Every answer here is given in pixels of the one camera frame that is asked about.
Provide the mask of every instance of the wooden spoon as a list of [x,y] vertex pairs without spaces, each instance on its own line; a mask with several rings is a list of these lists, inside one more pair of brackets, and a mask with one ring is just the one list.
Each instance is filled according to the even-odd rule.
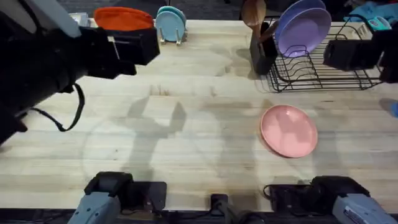
[[242,20],[256,37],[261,35],[261,26],[266,17],[267,5],[264,0],[246,0],[242,7]]

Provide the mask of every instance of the dish drying rack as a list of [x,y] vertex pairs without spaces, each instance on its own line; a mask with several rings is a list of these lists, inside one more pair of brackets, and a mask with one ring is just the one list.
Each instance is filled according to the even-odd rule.
[[[381,69],[378,66],[371,70],[342,71],[323,64],[323,53],[330,40],[371,39],[374,31],[366,19],[357,15],[348,17],[346,22],[342,22],[342,26],[331,26],[325,40],[312,52],[294,58],[285,57],[278,52],[276,58],[272,59],[275,60],[274,63],[264,62],[271,64],[271,67],[268,74],[260,74],[260,77],[265,76],[269,86],[278,93],[307,90],[366,90],[382,83],[379,80]],[[357,28],[351,26],[349,22],[352,17],[360,18],[363,24],[359,23]],[[266,22],[271,24],[278,18],[268,16]],[[278,49],[277,42],[274,40],[273,43]]]

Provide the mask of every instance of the blue plate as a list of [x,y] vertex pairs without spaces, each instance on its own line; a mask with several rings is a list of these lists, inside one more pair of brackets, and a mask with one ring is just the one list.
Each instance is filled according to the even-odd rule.
[[176,7],[173,7],[173,6],[162,6],[157,11],[157,14],[159,15],[160,13],[166,12],[166,11],[167,12],[174,12],[176,15],[178,15],[182,19],[182,21],[184,22],[184,25],[187,23],[187,18],[185,17],[185,14],[181,10],[179,10]]
[[162,28],[163,38],[167,41],[177,41],[176,29],[178,30],[179,40],[182,39],[185,32],[182,19],[175,13],[169,11],[164,11],[157,15],[155,26],[156,29]]
[[312,8],[326,9],[326,6],[322,0],[301,0],[287,8],[279,19],[279,25],[275,31],[275,39],[279,39],[280,33],[283,31],[283,29],[285,29],[285,26],[290,22],[290,20],[292,20],[293,17],[297,16],[303,11],[306,11],[307,9]]

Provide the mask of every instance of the purple plate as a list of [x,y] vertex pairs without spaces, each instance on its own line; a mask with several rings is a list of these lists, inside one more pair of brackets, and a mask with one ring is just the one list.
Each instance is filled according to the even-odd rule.
[[307,9],[293,17],[280,33],[278,48],[285,57],[299,57],[313,51],[328,35],[331,17],[328,11]]
[[279,38],[280,33],[293,17],[307,9],[313,8],[326,9],[326,6],[322,0],[300,0],[288,7],[279,18],[279,25],[277,30],[275,31],[275,38]]

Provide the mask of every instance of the pink plate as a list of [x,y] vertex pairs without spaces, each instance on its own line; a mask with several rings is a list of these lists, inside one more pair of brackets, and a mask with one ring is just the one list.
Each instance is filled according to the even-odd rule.
[[313,121],[294,106],[277,105],[261,118],[261,135],[275,152],[286,157],[303,157],[317,145],[318,132]]

